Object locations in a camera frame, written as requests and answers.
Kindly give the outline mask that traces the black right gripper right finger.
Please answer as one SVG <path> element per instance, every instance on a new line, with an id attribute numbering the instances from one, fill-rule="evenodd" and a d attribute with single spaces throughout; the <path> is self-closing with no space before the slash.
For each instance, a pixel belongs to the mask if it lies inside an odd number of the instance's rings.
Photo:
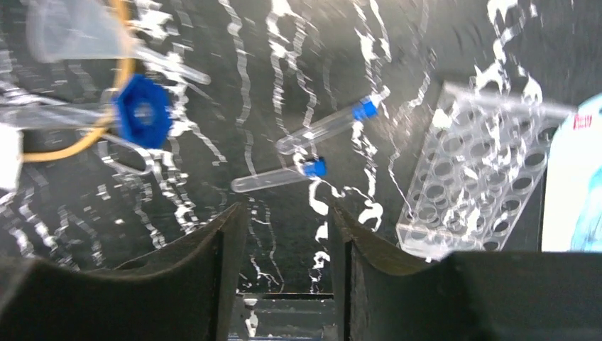
<path id="1" fill-rule="evenodd" d="M 462 251 L 428 264 L 329 206 L 340 340 L 600 340 L 601 255 Z"/>

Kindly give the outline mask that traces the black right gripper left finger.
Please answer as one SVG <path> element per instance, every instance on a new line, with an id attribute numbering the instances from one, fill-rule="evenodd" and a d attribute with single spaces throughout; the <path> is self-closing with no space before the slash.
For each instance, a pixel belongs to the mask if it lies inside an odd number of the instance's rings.
<path id="1" fill-rule="evenodd" d="M 226 340 L 247 233 L 239 202 L 115 269 L 1 259 L 2 340 Z"/>

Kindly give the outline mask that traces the blue capped test tube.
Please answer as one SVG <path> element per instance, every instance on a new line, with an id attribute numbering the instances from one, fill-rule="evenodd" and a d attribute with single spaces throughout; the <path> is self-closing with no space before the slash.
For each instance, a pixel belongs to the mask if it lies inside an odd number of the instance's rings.
<path id="1" fill-rule="evenodd" d="M 378 116 L 378 105 L 383 97 L 373 94 L 364 97 L 359 102 L 345 107 L 315 123 L 282 137 L 276 142 L 277 150 L 284 155 L 290 155 L 300 148 L 318 144 L 351 128 L 356 122 L 361 122 Z"/>

